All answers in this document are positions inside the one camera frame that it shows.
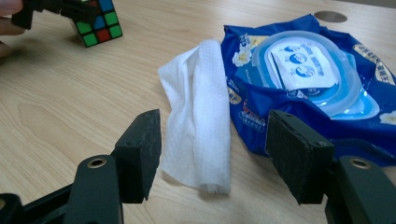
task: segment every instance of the green sticker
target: green sticker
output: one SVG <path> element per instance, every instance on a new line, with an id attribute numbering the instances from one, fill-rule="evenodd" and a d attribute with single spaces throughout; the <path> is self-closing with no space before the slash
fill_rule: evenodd
<path id="1" fill-rule="evenodd" d="M 105 15 L 107 25 L 116 24 L 119 22 L 116 12 L 110 12 Z"/>
<path id="2" fill-rule="evenodd" d="M 89 47 L 98 43 L 96 36 L 94 34 L 85 35 L 82 37 L 84 39 L 85 46 Z"/>
<path id="3" fill-rule="evenodd" d="M 122 36 L 122 30 L 119 25 L 110 27 L 109 31 L 110 31 L 111 37 L 113 37 L 113 38 Z"/>
<path id="4" fill-rule="evenodd" d="M 77 23 L 77 28 L 82 35 L 92 30 L 91 26 L 88 23 L 82 21 L 79 21 Z"/>

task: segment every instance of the blue plastic package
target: blue plastic package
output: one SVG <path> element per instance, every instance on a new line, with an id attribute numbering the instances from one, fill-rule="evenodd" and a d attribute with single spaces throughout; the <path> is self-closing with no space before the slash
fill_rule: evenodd
<path id="1" fill-rule="evenodd" d="M 381 166 L 396 165 L 396 98 L 390 97 L 396 95 L 395 76 L 356 38 L 320 26 L 312 15 L 258 28 L 226 25 L 224 31 L 221 51 L 229 89 L 231 118 L 249 151 L 268 156 L 265 152 L 267 118 L 271 109 L 277 109 L 297 116 L 331 140 L 336 146 L 336 158 L 354 155 Z M 285 66 L 290 61 L 307 61 L 306 53 L 310 49 L 302 51 L 305 55 L 296 57 L 293 52 L 297 52 L 300 47 L 305 48 L 304 44 L 293 46 L 290 44 L 293 39 L 288 39 L 290 34 L 282 36 L 282 33 L 290 31 L 298 31 L 291 34 L 300 35 L 299 41 L 302 43 L 305 41 L 302 40 L 303 37 L 316 40 L 315 37 L 309 37 L 311 34 L 326 37 L 343 55 L 337 52 L 336 57 L 332 56 L 333 60 L 328 57 L 328 61 L 322 61 L 325 64 L 323 67 L 327 66 L 323 70 L 315 60 L 310 66 L 303 67 L 300 64 L 298 69 L 301 70 L 293 68 L 291 71 L 289 67 L 280 67 L 284 59 Z M 277 58 L 274 54 L 278 49 L 272 48 L 268 43 L 280 46 Z M 333 55 L 335 51 L 327 44 L 323 46 Z M 285 71 L 290 70 L 292 75 L 304 79 L 311 77 L 305 73 L 314 73 L 310 67 L 316 67 L 317 73 L 325 69 L 335 71 L 334 64 L 338 67 L 346 66 L 347 69 L 340 68 L 339 75 L 334 72 L 334 79 L 328 86 L 322 85 L 318 79 L 319 88 L 304 86 L 297 89 L 293 88 L 293 79 L 289 82 L 291 87 L 286 88 L 284 81 L 287 80 L 281 77 Z M 350 69 L 353 69 L 357 79 L 352 78 Z M 335 107 L 330 108 L 330 112 L 326 111 L 326 107 L 321 107 L 320 100 L 323 99 L 334 104 Z M 345 106 L 346 109 L 340 110 L 339 106 Z"/>

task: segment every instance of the hand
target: hand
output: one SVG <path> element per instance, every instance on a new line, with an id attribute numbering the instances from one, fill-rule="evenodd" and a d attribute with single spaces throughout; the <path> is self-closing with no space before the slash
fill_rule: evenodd
<path id="1" fill-rule="evenodd" d="M 24 29 L 11 23 L 8 16 L 19 12 L 22 9 L 22 0 L 0 0 L 0 35 L 21 35 Z M 0 58 L 6 57 L 11 52 L 11 48 L 0 41 Z"/>

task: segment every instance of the wood grain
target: wood grain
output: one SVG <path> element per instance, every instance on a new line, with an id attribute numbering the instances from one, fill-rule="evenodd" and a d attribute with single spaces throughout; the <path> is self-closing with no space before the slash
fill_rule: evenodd
<path id="1" fill-rule="evenodd" d="M 257 27 L 333 10 L 348 32 L 396 71 L 396 9 L 329 0 L 114 0 L 124 36 L 85 49 L 70 21 L 35 12 L 24 35 L 2 36 L 14 54 L 0 65 L 0 192 L 23 203 L 73 182 L 84 159 L 108 154 L 134 118 L 170 105 L 157 69 L 223 25 Z M 125 223 L 326 223 L 324 204 L 298 205 L 271 162 L 252 155 L 232 126 L 228 196 L 168 180 L 158 170 L 149 200 L 125 204 Z M 385 169 L 396 184 L 396 169 Z"/>

